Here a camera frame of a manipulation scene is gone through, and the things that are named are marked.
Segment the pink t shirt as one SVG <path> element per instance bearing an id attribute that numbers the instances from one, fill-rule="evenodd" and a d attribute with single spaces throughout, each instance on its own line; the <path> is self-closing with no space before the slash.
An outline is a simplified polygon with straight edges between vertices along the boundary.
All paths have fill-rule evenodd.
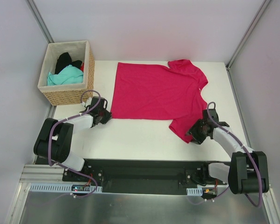
<path id="1" fill-rule="evenodd" d="M 190 60 L 157 64 L 118 63 L 111 113 L 115 119 L 171 120 L 169 129 L 186 143 L 207 103 L 201 96 L 208 84 Z"/>

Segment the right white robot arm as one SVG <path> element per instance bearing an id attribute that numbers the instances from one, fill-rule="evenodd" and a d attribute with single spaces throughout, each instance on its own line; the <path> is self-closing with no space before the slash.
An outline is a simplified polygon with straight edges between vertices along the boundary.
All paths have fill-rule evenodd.
<path id="1" fill-rule="evenodd" d="M 269 190 L 266 154 L 245 146 L 229 125 L 219 120 L 215 109 L 203 110 L 202 116 L 188 131 L 192 142 L 200 145 L 210 138 L 227 152 L 231 161 L 228 165 L 219 161 L 204 163 L 195 175 L 201 184 L 219 179 L 234 194 L 266 193 Z"/>

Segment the wicker laundry basket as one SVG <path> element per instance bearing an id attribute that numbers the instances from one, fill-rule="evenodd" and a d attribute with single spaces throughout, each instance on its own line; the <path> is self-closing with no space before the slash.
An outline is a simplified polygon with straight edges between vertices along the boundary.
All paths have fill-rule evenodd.
<path id="1" fill-rule="evenodd" d="M 65 52 L 69 53 L 72 60 L 83 62 L 83 81 L 78 84 L 48 86 L 48 75 L 55 71 L 57 59 Z M 94 71 L 95 60 L 89 41 L 50 43 L 43 59 L 38 89 L 53 106 L 78 104 L 82 93 L 94 87 Z"/>

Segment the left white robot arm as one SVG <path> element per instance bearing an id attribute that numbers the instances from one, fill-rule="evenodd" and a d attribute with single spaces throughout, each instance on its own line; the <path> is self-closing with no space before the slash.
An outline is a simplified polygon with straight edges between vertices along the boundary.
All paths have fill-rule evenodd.
<path id="1" fill-rule="evenodd" d="M 87 180 L 89 166 L 84 158 L 71 151 L 72 137 L 98 124 L 106 124 L 112 118 L 107 105 L 105 98 L 92 97 L 83 103 L 85 110 L 75 118 L 62 122 L 46 119 L 35 142 L 34 154 L 74 170 L 73 176 L 80 182 Z"/>

